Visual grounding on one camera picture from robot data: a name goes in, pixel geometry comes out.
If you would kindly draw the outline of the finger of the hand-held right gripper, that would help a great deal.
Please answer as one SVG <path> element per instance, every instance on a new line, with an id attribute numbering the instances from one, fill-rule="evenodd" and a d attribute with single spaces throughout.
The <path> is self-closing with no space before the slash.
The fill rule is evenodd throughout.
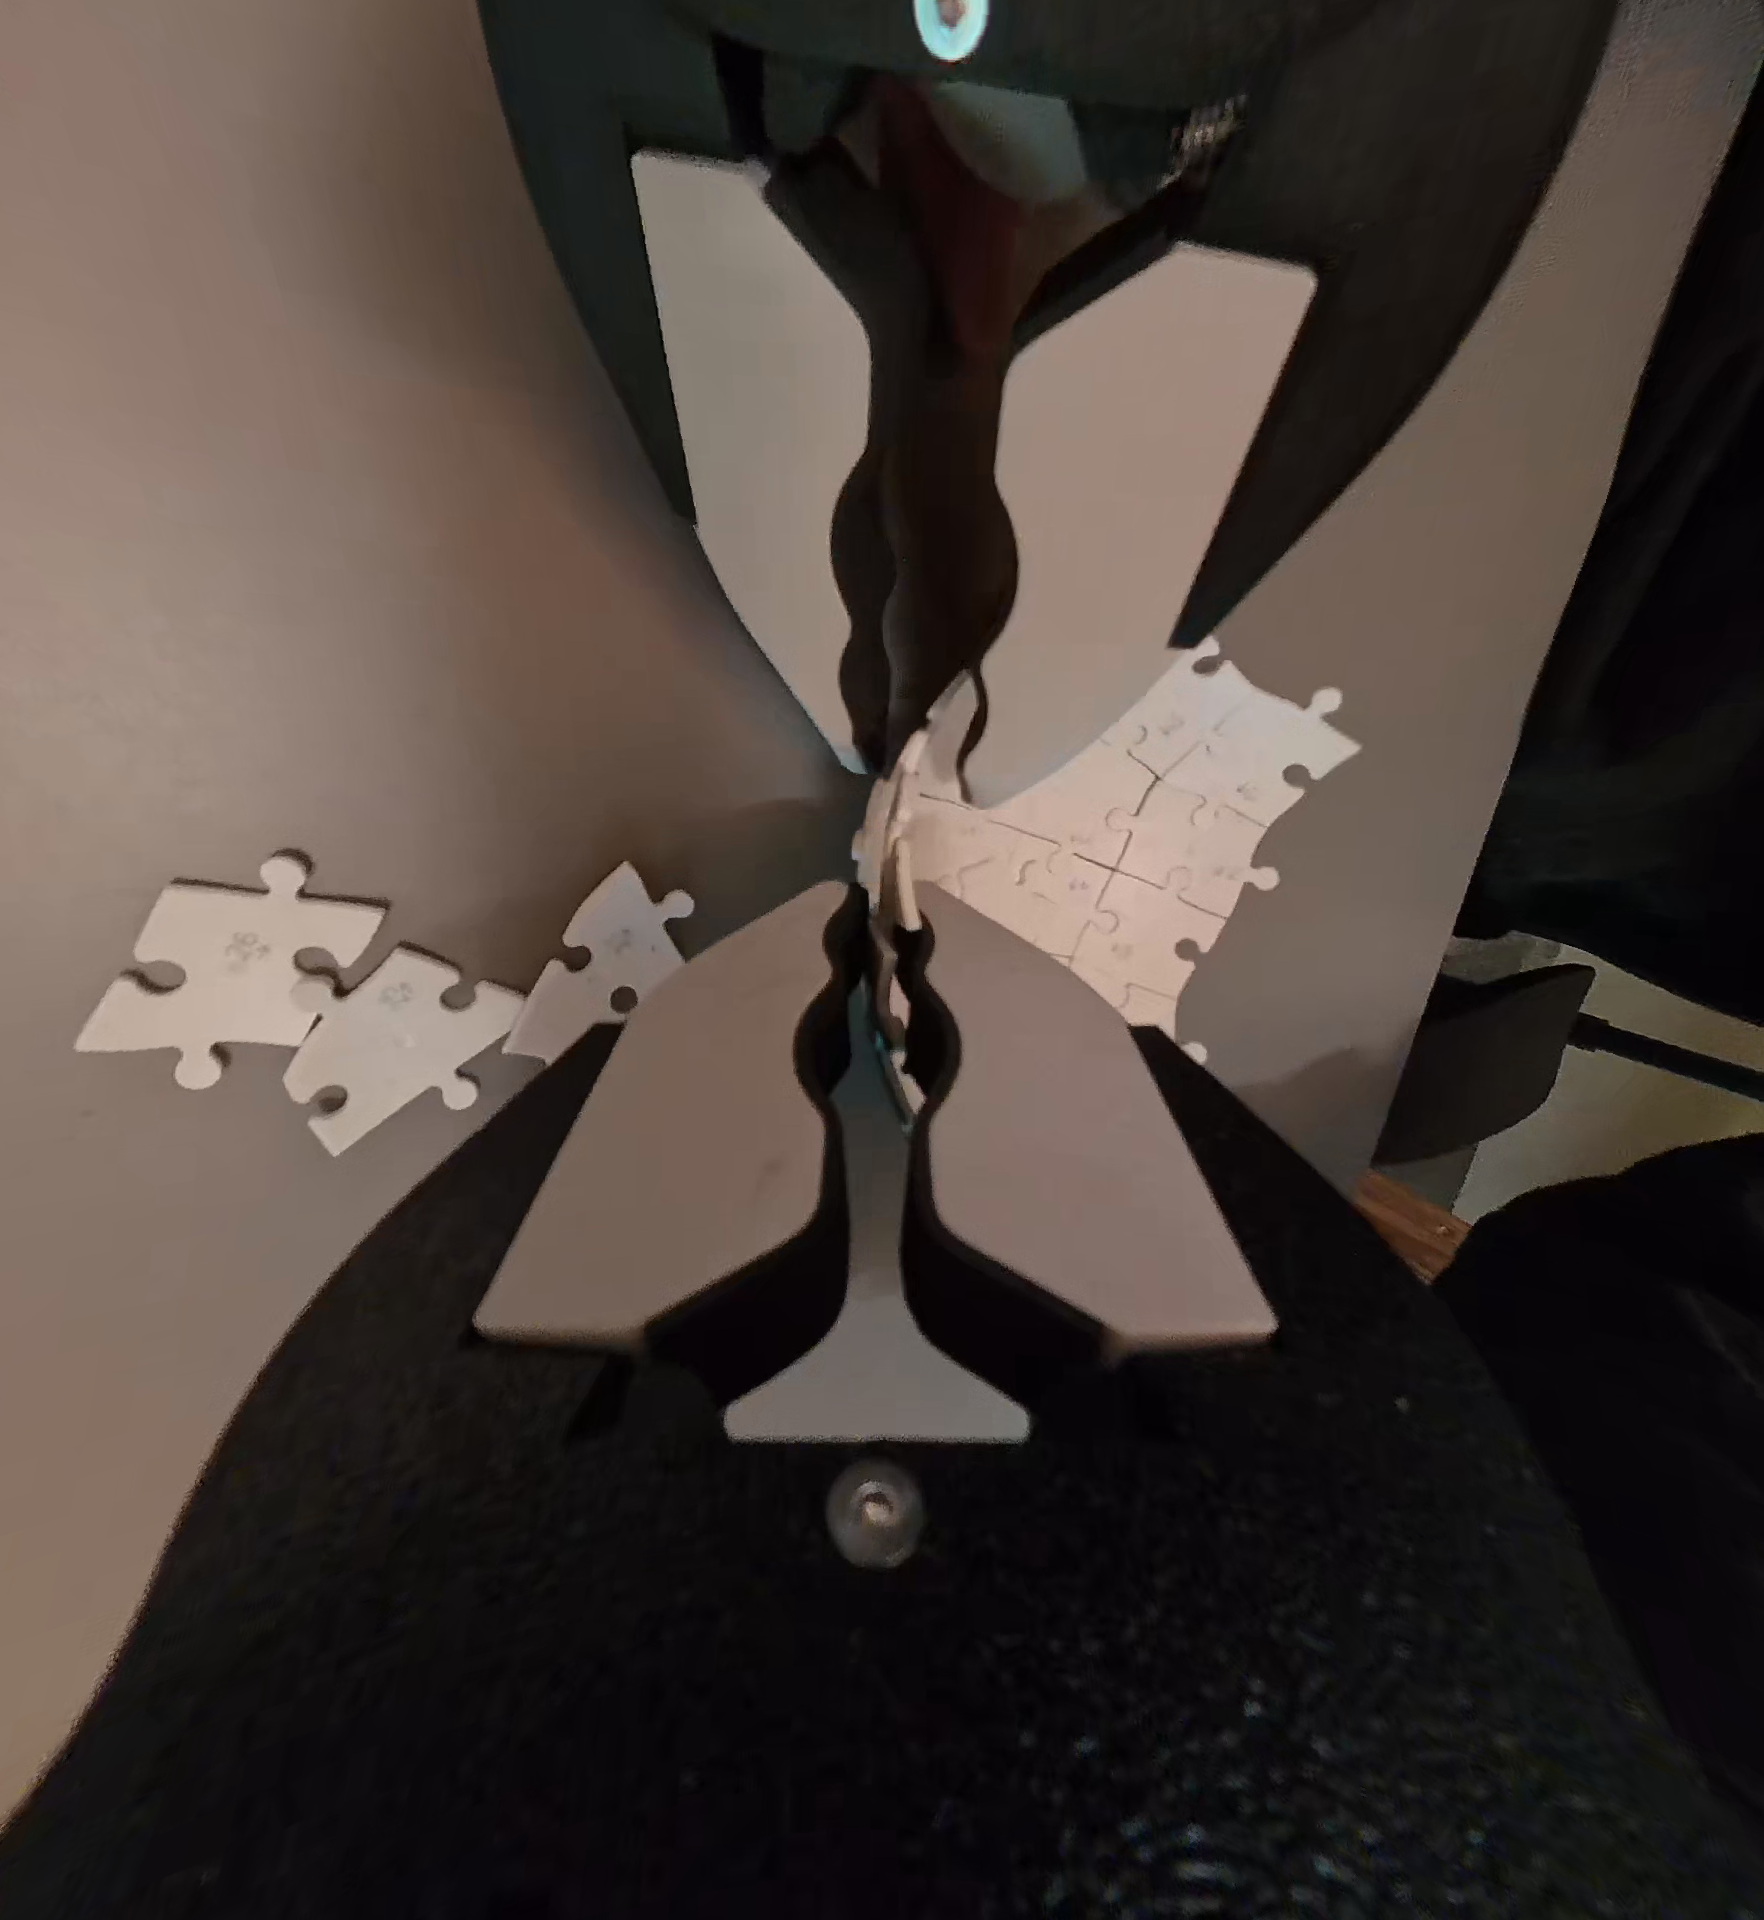
<path id="1" fill-rule="evenodd" d="M 1315 290 L 1299 262 L 1175 246 L 1014 353 L 994 485 L 1019 579 L 982 660 L 976 802 L 1049 776 L 1165 675 Z"/>
<path id="2" fill-rule="evenodd" d="M 869 449 L 869 319 L 917 258 L 849 148 L 761 166 L 630 163 L 694 535 L 719 586 L 834 760 L 861 773 L 843 692 L 851 613 L 831 519 Z"/>

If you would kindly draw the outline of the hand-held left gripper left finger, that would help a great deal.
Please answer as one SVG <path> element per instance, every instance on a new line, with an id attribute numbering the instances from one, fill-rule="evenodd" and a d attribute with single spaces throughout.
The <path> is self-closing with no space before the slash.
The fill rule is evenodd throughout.
<path id="1" fill-rule="evenodd" d="M 820 880 L 630 1013 L 480 1306 L 477 1336 L 666 1362 L 729 1405 L 846 1302 L 861 890 Z"/>

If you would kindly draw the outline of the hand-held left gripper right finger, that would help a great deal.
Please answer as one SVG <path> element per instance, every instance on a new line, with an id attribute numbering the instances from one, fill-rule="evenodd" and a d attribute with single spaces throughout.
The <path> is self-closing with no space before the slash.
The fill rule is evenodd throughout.
<path id="1" fill-rule="evenodd" d="M 900 1225 L 917 1332 L 1019 1405 L 1275 1340 L 1135 1029 L 954 898 L 903 935 L 920 1088 Z"/>

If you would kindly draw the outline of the partly built white puzzle ball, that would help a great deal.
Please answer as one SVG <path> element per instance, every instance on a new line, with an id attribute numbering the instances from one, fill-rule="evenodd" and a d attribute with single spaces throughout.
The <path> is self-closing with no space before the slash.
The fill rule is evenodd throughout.
<path id="1" fill-rule="evenodd" d="M 917 920 L 943 890 L 1057 959 L 1126 1022 L 1175 1038 L 1183 988 L 1242 895 L 1279 886 L 1265 833 L 1360 750 L 1333 722 L 1342 706 L 1339 685 L 1305 702 L 1272 693 L 1203 639 L 1049 776 L 984 805 L 967 799 L 960 772 L 982 713 L 976 680 L 960 676 L 924 722 Z M 879 936 L 869 1005 L 889 1092 L 916 1119 L 909 996 L 894 943 Z"/>

